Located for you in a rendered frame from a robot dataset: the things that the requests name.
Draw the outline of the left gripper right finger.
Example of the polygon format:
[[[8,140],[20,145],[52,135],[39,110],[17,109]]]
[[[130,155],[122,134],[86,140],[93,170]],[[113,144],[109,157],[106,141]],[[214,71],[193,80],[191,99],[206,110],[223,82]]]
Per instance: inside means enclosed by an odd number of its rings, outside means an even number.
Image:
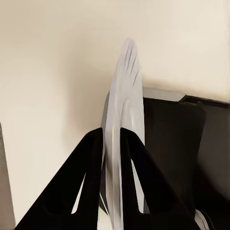
[[[120,129],[124,230],[201,230],[139,136]],[[138,208],[133,160],[150,214]]]

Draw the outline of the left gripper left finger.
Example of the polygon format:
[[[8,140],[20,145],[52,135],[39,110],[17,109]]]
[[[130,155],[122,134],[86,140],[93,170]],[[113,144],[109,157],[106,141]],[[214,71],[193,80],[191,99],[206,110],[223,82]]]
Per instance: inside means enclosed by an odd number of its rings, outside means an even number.
[[[14,230],[97,230],[102,157],[101,127],[83,137]]]

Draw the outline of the saucer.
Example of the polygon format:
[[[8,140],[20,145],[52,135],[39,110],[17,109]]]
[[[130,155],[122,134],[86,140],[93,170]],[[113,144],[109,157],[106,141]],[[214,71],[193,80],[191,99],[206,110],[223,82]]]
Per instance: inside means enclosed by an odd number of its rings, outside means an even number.
[[[120,129],[135,132],[145,145],[144,104],[138,50],[135,41],[128,37],[113,74],[105,126],[105,178],[106,201],[113,230],[124,230]],[[131,160],[138,208],[144,209],[144,193]]]

